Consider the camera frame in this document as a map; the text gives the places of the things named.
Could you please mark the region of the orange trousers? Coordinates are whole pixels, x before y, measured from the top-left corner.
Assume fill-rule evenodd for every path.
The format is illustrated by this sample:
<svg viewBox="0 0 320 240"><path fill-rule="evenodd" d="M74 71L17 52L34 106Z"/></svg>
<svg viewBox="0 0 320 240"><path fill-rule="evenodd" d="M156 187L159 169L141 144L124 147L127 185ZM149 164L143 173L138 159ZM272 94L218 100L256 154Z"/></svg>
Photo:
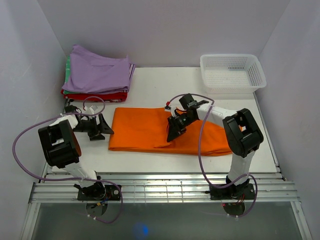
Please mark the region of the orange trousers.
<svg viewBox="0 0 320 240"><path fill-rule="evenodd" d="M167 142L169 116L169 112L161 108L117 107L108 149L212 157L231 154L225 130L208 121L195 121L187 126L183 135Z"/></svg>

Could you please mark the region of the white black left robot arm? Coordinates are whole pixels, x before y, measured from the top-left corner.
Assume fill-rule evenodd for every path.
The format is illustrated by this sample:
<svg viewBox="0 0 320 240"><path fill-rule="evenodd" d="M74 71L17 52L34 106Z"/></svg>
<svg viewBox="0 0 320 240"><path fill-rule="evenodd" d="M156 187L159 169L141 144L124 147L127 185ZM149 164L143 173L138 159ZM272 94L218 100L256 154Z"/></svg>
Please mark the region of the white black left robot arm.
<svg viewBox="0 0 320 240"><path fill-rule="evenodd" d="M80 162L82 151L75 135L75 132L86 133L90 141L100 141L105 139L105 135L114 134L102 113L94 115L96 109L91 106L84 108L82 113L74 105L67 106L65 114L40 128L38 135L46 162L78 178L74 187L85 197L101 200L106 196L106 187L96 171Z"/></svg>

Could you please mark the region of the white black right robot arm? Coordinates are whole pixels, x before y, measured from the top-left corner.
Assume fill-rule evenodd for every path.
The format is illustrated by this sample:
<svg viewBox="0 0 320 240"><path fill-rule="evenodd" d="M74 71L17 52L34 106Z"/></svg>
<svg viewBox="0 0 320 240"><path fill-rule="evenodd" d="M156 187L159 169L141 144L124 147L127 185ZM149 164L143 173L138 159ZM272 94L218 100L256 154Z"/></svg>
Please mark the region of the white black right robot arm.
<svg viewBox="0 0 320 240"><path fill-rule="evenodd" d="M206 193L211 200L254 199L257 189L250 183L250 166L264 136L251 111L247 108L225 109L215 106L214 100L207 96L203 96L201 101L195 100L195 96L194 93L176 96L183 108L181 113L172 109L170 101L166 103L164 109L170 112L167 142L185 134L187 127L197 121L222 127L232 153L231 166L225 184L210 183Z"/></svg>

